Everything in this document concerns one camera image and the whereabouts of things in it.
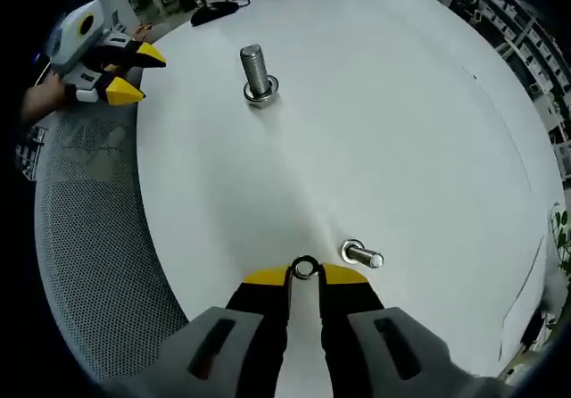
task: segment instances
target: metal bolt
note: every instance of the metal bolt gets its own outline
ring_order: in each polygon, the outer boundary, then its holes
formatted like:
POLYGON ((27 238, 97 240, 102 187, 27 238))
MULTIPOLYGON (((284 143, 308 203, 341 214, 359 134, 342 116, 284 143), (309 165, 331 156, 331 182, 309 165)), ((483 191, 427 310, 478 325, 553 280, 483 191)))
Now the metal bolt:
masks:
POLYGON ((356 239, 348 239, 341 245, 341 257, 349 264, 361 264, 376 269, 383 265, 383 255, 376 251, 371 251, 356 239))
POLYGON ((248 82, 244 86, 244 97, 248 104, 263 108, 271 104, 277 93, 277 79, 268 75, 264 53, 258 44, 243 47, 240 60, 248 82))
POLYGON ((316 275, 319 271, 319 262, 313 258, 311 255, 303 255, 301 257, 297 257, 294 262, 292 263, 292 271, 296 278, 301 280, 307 280, 311 278, 313 275, 316 275), (300 270, 300 265, 309 264, 311 270, 300 270))

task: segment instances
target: white tabletop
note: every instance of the white tabletop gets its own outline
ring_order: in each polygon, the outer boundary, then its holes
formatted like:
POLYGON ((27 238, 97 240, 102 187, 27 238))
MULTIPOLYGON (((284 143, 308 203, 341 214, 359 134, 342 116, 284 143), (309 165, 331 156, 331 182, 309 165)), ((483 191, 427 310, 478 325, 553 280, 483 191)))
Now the white tabletop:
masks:
MULTIPOLYGON (((483 38, 435 0, 252 0, 156 46, 168 66, 143 77, 139 177, 188 318, 255 269, 306 253, 341 264, 336 247, 356 237, 385 256, 357 269, 386 306, 462 368, 501 371, 564 196, 531 100, 483 38), (253 43, 280 84, 262 112, 242 94, 253 43)), ((294 282, 278 396, 330 396, 317 298, 316 281, 294 282)))

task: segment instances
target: small bolt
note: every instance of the small bolt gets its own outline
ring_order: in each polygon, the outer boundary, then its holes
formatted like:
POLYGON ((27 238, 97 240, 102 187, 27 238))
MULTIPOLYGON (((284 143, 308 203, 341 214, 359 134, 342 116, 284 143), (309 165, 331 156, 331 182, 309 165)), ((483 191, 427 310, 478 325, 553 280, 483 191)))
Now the small bolt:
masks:
POLYGON ((376 251, 371 251, 357 239, 348 239, 341 245, 341 257, 349 264, 360 262, 371 269, 377 269, 383 265, 384 257, 376 251))
POLYGON ((248 82, 244 86, 244 97, 248 104, 263 108, 271 104, 277 93, 277 79, 268 75, 264 53, 258 44, 243 47, 240 60, 248 82))

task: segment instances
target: person's hand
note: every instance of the person's hand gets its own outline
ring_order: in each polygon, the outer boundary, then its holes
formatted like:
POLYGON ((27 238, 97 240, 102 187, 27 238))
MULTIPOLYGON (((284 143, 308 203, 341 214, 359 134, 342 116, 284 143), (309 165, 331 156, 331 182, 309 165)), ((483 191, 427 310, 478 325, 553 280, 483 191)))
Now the person's hand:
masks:
POLYGON ((135 41, 145 41, 147 34, 151 31, 153 25, 139 25, 135 33, 133 34, 133 39, 135 41))
POLYGON ((68 101, 62 78, 50 72, 42 84, 26 90, 20 110, 20 125, 31 126, 50 112, 63 108, 68 101))

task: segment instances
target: perforated mesh surface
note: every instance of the perforated mesh surface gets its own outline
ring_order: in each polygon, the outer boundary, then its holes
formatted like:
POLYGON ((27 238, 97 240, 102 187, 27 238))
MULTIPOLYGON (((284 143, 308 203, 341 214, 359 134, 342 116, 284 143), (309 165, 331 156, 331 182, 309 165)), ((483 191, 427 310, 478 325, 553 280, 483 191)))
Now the perforated mesh surface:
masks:
POLYGON ((186 324, 153 249, 140 197, 136 108, 66 115, 38 169, 40 273, 68 346, 95 380, 150 365, 186 324))

